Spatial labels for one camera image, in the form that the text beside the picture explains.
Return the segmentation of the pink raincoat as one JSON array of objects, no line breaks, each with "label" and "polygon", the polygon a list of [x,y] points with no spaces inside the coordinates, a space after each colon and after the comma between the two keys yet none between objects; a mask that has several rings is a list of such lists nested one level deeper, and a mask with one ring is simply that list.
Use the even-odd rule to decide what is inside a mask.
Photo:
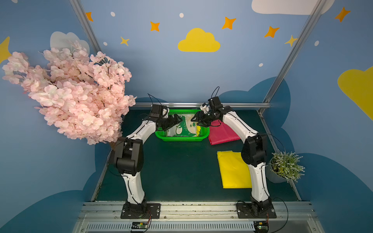
[{"label": "pink raincoat", "polygon": [[213,121],[209,129],[210,133],[208,139],[211,145],[240,140],[240,137],[228,125],[220,120]]}]

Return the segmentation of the aluminium frame post left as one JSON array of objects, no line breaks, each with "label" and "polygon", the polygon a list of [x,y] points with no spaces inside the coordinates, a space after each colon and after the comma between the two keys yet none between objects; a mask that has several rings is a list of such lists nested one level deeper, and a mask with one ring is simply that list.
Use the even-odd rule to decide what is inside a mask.
[{"label": "aluminium frame post left", "polygon": [[90,25],[90,21],[88,20],[88,17],[85,13],[85,10],[84,10],[84,7],[81,3],[80,0],[70,0],[70,3],[72,5],[72,8],[76,14],[76,16],[78,17],[79,21],[80,21],[80,24],[83,28],[83,31],[85,32],[87,38],[88,38],[88,41],[89,41],[89,44],[90,46],[92,47],[92,49],[94,50],[94,52],[99,52],[101,51],[101,47],[100,47],[100,44],[94,34],[94,31]]}]

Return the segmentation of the aluminium frame back rail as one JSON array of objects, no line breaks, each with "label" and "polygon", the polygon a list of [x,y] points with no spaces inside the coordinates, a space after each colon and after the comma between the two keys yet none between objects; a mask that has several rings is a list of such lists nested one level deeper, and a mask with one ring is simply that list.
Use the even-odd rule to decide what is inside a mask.
[{"label": "aluminium frame back rail", "polygon": [[[203,103],[155,103],[156,105],[165,105],[171,109],[195,109],[199,108]],[[135,109],[150,109],[152,102],[137,102],[132,108]],[[260,109],[270,108],[270,103],[222,103],[223,106],[230,106],[234,109]]]}]

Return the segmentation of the green dinosaur raincoat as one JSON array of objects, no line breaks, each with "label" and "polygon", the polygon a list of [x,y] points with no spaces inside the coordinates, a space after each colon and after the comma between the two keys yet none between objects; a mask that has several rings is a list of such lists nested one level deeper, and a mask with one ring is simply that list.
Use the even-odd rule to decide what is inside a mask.
[{"label": "green dinosaur raincoat", "polygon": [[179,114],[181,122],[166,131],[167,137],[197,137],[196,122],[191,121],[194,114]]}]

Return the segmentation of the aluminium front rail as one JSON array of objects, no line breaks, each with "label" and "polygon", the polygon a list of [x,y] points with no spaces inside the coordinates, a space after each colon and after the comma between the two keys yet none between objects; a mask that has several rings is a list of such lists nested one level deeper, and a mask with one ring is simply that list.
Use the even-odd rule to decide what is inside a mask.
[{"label": "aluminium front rail", "polygon": [[[268,233],[323,233],[310,202],[274,202],[277,218],[238,218],[237,202],[149,202],[161,204],[159,219],[121,219],[123,202],[84,203],[75,233],[255,233],[254,222],[269,223]],[[131,231],[132,222],[150,223]]]}]

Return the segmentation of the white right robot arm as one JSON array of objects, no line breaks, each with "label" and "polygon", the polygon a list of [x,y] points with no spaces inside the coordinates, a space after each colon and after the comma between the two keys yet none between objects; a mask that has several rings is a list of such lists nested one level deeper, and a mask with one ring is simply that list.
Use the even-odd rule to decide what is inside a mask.
[{"label": "white right robot arm", "polygon": [[272,209],[265,174],[267,135],[250,127],[230,106],[224,106],[219,97],[212,97],[208,103],[203,103],[192,120],[201,127],[210,127],[212,122],[220,120],[240,137],[243,142],[241,157],[249,168],[252,182],[251,213],[259,216]]}]

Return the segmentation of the yellow duck raincoat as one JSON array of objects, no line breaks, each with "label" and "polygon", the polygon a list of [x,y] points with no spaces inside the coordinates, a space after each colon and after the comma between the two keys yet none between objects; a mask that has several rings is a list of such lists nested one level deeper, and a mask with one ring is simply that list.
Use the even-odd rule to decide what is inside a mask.
[{"label": "yellow duck raincoat", "polygon": [[199,136],[199,135],[200,135],[200,132],[201,132],[201,127],[200,127],[200,126],[197,126],[197,127],[196,127],[196,135]]}]

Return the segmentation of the green plastic basket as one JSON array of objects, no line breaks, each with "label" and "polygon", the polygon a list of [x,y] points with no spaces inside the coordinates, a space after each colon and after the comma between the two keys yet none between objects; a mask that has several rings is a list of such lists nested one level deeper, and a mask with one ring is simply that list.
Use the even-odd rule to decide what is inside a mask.
[{"label": "green plastic basket", "polygon": [[[174,114],[194,114],[198,112],[198,110],[191,110],[191,109],[172,109],[169,111],[169,115],[174,115]],[[166,131],[157,131],[155,132],[155,135],[163,140],[163,141],[202,141],[205,138],[209,136],[210,129],[201,127],[201,132],[200,135],[197,137],[167,137],[166,136]]]}]

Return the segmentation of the right circuit board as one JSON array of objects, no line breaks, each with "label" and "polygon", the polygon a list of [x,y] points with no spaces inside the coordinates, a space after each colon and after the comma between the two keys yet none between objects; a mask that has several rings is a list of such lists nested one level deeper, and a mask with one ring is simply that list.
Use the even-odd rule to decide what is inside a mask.
[{"label": "right circuit board", "polygon": [[269,223],[266,221],[255,221],[254,222],[254,232],[255,233],[268,233]]}]

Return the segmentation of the circuit board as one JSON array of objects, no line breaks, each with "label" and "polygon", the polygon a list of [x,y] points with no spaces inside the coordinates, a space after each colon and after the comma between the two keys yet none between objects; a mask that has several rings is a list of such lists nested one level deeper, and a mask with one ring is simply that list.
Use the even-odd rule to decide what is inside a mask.
[{"label": "circuit board", "polygon": [[254,222],[254,232],[255,233],[268,233],[269,223],[266,221],[255,221]]},{"label": "circuit board", "polygon": [[150,223],[132,222],[131,231],[146,231],[150,227]]}]

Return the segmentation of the plain yellow raincoat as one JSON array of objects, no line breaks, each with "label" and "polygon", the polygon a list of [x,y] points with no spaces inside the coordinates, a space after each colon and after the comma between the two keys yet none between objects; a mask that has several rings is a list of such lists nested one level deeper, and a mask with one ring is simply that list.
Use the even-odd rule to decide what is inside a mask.
[{"label": "plain yellow raincoat", "polygon": [[217,159],[224,189],[252,188],[249,168],[240,152],[218,151]]}]

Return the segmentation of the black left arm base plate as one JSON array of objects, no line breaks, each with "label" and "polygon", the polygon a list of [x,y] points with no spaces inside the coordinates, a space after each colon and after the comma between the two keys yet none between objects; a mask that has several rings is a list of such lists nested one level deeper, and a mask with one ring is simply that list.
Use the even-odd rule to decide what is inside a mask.
[{"label": "black left arm base plate", "polygon": [[160,217],[161,204],[159,203],[147,203],[142,204],[131,204],[125,203],[123,205],[120,218],[121,219],[159,219]]}]

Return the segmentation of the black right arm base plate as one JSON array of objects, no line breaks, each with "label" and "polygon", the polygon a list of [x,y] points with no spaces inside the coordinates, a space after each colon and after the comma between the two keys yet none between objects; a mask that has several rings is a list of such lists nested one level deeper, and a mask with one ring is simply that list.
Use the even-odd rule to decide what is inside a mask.
[{"label": "black right arm base plate", "polygon": [[246,203],[238,201],[236,203],[238,218],[277,218],[274,206],[270,200],[264,202]]}]

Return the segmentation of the small potted green plant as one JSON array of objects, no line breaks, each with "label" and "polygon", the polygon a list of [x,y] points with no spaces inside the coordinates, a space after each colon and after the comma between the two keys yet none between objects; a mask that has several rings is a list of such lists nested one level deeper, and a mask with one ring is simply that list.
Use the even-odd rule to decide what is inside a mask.
[{"label": "small potted green plant", "polygon": [[266,166],[266,178],[272,183],[298,182],[304,176],[305,167],[300,165],[303,156],[295,152],[274,152]]}]

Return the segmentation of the left circuit board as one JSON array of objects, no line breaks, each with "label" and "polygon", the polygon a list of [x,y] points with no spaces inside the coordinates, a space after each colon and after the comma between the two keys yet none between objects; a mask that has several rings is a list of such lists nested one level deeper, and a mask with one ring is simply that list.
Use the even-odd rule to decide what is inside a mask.
[{"label": "left circuit board", "polygon": [[132,222],[131,231],[146,231],[150,227],[150,223]]}]

